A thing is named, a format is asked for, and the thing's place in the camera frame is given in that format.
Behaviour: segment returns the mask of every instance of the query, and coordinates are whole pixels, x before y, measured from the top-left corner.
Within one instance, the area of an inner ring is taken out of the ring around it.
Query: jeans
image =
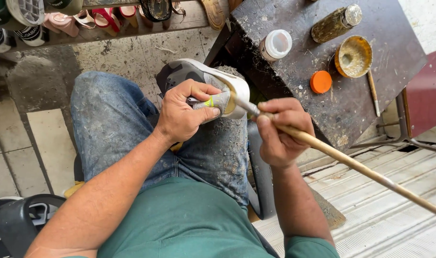
[[[86,182],[146,139],[153,131],[146,117],[158,113],[136,83],[94,71],[76,78],[70,105]],[[141,190],[177,176],[212,185],[248,205],[246,125],[245,118],[200,125],[175,154],[162,155]]]

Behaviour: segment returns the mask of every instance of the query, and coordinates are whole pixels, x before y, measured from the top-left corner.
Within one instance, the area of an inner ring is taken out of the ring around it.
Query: glue jar
[[[275,62],[290,52],[292,44],[290,34],[286,30],[277,29],[262,39],[259,50],[264,59]]]

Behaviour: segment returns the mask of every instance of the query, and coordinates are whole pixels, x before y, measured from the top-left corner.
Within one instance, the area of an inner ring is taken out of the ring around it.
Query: dark wooden table
[[[313,41],[314,23],[335,9],[358,4],[360,24],[327,43]],[[245,0],[230,15],[205,63],[236,67],[268,99],[295,97],[312,116],[317,138],[341,151],[347,150],[376,119],[367,77],[347,79],[331,60],[338,44],[361,35],[372,44],[372,74],[383,111],[427,62],[398,0]],[[268,63],[261,58],[260,41],[272,30],[284,29],[293,39],[290,53]],[[331,89],[316,94],[309,81],[327,70]]]

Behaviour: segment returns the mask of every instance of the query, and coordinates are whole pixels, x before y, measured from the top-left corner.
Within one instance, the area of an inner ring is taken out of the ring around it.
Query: green t-shirt
[[[285,257],[338,258],[319,238],[294,237]],[[97,258],[271,258],[245,210],[222,191],[171,177],[141,192]]]

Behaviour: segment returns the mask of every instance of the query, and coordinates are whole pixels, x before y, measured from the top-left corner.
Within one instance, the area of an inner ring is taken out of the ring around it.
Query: metal frame
[[[356,144],[350,147],[350,149],[353,148],[367,148],[371,146],[377,146],[377,145],[386,145],[386,144],[392,144],[392,143],[399,143],[402,141],[408,141],[409,143],[413,144],[414,146],[417,146],[422,149],[427,149],[430,151],[436,152],[436,147],[424,144],[419,141],[417,141],[414,138],[411,138],[409,136],[408,130],[407,130],[407,122],[406,122],[406,111],[404,109],[404,99],[403,99],[403,92],[401,91],[398,96],[396,96],[396,110],[398,112],[398,124],[399,124],[399,130],[401,132],[401,136],[399,138],[394,138],[390,140],[383,140],[383,141],[377,141],[377,142],[371,142],[371,143],[362,143],[362,144]],[[382,124],[380,127],[389,126],[389,124]]]

